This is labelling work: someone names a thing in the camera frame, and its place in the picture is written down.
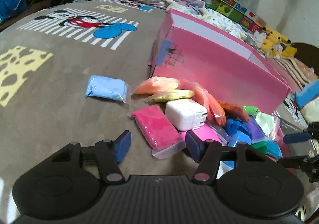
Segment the white power adapter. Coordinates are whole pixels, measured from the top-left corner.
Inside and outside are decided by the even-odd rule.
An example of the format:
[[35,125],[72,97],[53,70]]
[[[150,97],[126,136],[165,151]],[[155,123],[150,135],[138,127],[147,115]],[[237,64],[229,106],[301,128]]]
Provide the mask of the white power adapter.
[[207,109],[192,99],[168,101],[165,116],[181,132],[195,130],[206,122]]

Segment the black pink box lid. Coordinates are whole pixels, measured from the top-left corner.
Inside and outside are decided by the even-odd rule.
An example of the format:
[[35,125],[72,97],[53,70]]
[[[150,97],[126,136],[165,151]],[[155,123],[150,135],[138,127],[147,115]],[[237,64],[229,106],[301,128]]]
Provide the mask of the black pink box lid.
[[284,157],[307,155],[310,145],[307,142],[285,144],[283,137],[287,134],[300,133],[308,127],[298,106],[295,103],[295,95],[290,93],[284,101],[272,113],[280,120],[280,130],[278,131],[279,146]]

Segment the cyan blue clay bag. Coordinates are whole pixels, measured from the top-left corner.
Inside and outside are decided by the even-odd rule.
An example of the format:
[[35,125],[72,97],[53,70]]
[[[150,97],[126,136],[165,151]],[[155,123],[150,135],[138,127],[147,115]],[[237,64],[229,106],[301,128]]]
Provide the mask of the cyan blue clay bag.
[[278,143],[276,143],[273,140],[267,140],[266,145],[267,145],[266,155],[271,156],[274,159],[282,158],[283,156],[282,151]]

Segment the mint green clay bag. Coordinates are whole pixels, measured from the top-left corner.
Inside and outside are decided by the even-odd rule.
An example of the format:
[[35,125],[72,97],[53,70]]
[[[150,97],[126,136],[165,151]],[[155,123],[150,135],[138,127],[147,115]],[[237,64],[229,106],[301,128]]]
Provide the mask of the mint green clay bag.
[[280,120],[277,116],[272,116],[263,112],[258,112],[255,117],[255,120],[261,127],[263,133],[269,139],[276,139],[280,127]]

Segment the light blue clay bag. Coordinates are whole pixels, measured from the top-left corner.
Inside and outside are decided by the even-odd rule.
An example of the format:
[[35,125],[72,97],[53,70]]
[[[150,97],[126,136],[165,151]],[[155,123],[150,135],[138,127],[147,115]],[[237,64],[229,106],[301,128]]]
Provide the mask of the light blue clay bag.
[[91,76],[88,80],[85,96],[105,98],[128,104],[131,101],[131,88],[121,79]]

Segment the dark pink clay bag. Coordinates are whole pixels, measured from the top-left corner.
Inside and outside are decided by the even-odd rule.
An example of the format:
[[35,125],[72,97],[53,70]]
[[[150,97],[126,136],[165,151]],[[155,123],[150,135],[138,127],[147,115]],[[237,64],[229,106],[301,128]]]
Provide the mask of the dark pink clay bag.
[[185,140],[157,105],[131,113],[157,159],[166,159],[185,149]]

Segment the white leaf print blanket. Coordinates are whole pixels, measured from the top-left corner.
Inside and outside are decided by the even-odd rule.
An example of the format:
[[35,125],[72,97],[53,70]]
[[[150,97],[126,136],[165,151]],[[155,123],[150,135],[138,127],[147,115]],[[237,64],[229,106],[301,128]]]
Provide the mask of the white leaf print blanket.
[[247,39],[247,34],[238,24],[235,24],[228,17],[222,15],[221,13],[216,12],[210,8],[206,8],[205,3],[202,0],[193,0],[191,3],[187,3],[186,5],[178,4],[176,1],[173,0],[166,0],[166,2],[168,3],[166,11],[170,9],[178,10],[192,17],[198,18],[204,22],[207,22],[238,39]]

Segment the medium blue clay bag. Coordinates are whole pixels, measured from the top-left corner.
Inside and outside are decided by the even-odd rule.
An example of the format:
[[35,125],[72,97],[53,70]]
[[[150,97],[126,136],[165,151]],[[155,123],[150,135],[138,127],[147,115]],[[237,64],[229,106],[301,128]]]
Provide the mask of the medium blue clay bag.
[[[228,147],[236,147],[238,142],[245,142],[249,145],[252,144],[251,138],[241,131],[236,131],[233,134],[230,141],[228,142]],[[231,170],[234,168],[235,163],[233,161],[223,161],[223,163],[226,165],[225,169],[227,170]]]

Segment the yellow clay bag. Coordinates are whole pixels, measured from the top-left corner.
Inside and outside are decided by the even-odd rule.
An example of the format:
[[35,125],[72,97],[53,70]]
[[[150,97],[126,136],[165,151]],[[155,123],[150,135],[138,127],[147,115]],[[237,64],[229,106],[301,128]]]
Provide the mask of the yellow clay bag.
[[195,95],[192,90],[172,90],[153,94],[145,99],[145,102],[166,103],[171,100],[192,98]]

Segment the colourful alphabet foam mat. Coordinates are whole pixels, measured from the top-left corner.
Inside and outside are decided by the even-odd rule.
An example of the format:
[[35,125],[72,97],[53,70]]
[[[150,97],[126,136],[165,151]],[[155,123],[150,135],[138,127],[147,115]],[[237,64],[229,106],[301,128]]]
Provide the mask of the colourful alphabet foam mat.
[[266,21],[236,0],[202,1],[204,1],[206,8],[217,11],[228,17],[231,21],[238,23],[245,32],[254,33],[266,27]]

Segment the brown red clay bag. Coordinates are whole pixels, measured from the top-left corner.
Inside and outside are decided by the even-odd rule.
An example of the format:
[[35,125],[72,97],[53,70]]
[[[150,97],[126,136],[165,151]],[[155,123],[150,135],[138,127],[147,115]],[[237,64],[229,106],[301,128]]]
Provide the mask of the brown red clay bag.
[[249,115],[247,114],[243,106],[226,102],[220,102],[220,105],[229,118],[241,120],[244,122],[250,121]]

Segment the magenta clay bag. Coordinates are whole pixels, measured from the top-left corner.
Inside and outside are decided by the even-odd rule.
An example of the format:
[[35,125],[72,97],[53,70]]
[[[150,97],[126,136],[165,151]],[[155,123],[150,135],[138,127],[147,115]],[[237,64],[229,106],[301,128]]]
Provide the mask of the magenta clay bag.
[[221,138],[216,130],[212,129],[209,125],[204,124],[198,128],[191,129],[196,136],[202,141],[211,139],[220,142],[222,145],[226,145],[226,140]]

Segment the blue cream pillow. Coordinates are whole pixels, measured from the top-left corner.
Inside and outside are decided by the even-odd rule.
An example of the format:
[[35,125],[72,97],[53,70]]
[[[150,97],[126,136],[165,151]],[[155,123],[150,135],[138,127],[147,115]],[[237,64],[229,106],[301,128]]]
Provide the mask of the blue cream pillow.
[[319,82],[307,84],[295,94],[295,102],[307,123],[318,122],[319,118]]

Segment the purple clay bag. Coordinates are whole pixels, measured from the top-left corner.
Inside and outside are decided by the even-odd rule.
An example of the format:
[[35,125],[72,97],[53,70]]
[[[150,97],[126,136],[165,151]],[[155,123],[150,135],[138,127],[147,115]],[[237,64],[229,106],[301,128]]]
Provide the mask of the purple clay bag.
[[249,131],[249,136],[252,143],[257,143],[264,140],[265,134],[253,116],[249,116],[249,121],[245,122],[245,126]]

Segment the yellow Pikachu plush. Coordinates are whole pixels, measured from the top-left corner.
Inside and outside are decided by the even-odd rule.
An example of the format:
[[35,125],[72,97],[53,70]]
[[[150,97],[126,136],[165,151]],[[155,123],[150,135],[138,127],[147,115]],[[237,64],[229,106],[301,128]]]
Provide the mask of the yellow Pikachu plush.
[[266,38],[261,45],[261,50],[267,57],[293,58],[297,49],[292,47],[291,40],[269,27],[263,27]]

